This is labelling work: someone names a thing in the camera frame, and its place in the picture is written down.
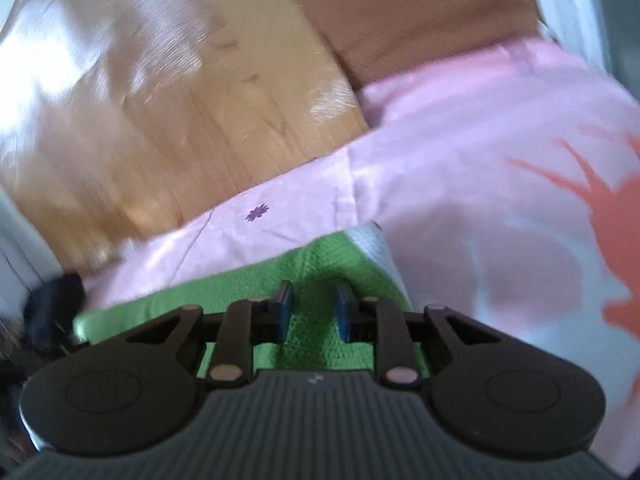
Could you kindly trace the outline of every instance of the pink sheet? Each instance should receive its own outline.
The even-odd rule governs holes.
[[[103,308],[365,221],[416,309],[446,303],[602,384],[593,450],[640,456],[640,106],[553,43],[520,40],[360,96],[365,137],[255,187],[88,280]]]

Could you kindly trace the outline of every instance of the ribbed black surface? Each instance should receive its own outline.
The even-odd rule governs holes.
[[[420,399],[369,372],[265,371],[248,387],[211,394],[173,438],[110,459],[43,452],[15,480],[611,480],[587,453],[511,462],[444,433]]]

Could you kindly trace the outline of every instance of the black object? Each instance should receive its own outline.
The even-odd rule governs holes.
[[[76,272],[68,272],[32,290],[24,306],[22,343],[41,351],[68,346],[68,334],[84,298],[84,285]]]
[[[184,306],[31,379],[20,407],[43,451],[12,478],[615,478],[586,451],[605,407],[587,372],[443,306],[336,291],[373,374],[254,372],[252,346],[286,339],[288,282],[224,314]]]

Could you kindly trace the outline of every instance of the green cloth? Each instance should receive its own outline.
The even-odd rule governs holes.
[[[338,337],[332,288],[336,278],[347,279],[360,296],[389,298],[403,310],[409,308],[386,272],[344,232],[338,232],[272,260],[174,286],[109,310],[81,314],[74,329],[81,340],[96,344],[184,304],[199,304],[205,313],[224,312],[233,301],[270,297],[281,280],[289,280],[295,307],[287,341],[281,346],[255,347],[255,368],[371,368],[371,345],[346,344]],[[209,362],[212,346],[207,349],[199,375]]]

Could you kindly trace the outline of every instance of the metal pin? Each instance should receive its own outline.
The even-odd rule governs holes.
[[[217,365],[211,369],[209,377],[214,381],[232,383],[242,377],[242,368],[236,365]]]
[[[385,377],[387,381],[393,384],[412,384],[418,380],[418,372],[411,370],[411,368],[397,366],[389,369]]]

